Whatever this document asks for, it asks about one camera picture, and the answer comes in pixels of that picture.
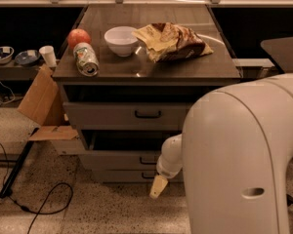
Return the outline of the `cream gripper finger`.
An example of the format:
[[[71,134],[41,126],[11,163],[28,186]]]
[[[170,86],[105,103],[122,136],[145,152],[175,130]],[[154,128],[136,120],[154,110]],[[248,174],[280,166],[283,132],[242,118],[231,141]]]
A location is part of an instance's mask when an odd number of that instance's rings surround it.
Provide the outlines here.
[[[154,177],[149,197],[152,199],[157,199],[160,194],[164,191],[165,187],[168,184],[168,179],[162,175],[156,175]]]

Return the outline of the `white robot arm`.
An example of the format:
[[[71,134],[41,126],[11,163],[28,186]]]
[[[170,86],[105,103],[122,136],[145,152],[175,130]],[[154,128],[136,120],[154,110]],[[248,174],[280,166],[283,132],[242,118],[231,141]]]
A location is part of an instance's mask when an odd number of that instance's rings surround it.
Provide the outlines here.
[[[162,145],[150,197],[184,177],[191,234],[289,234],[293,73],[203,96]]]

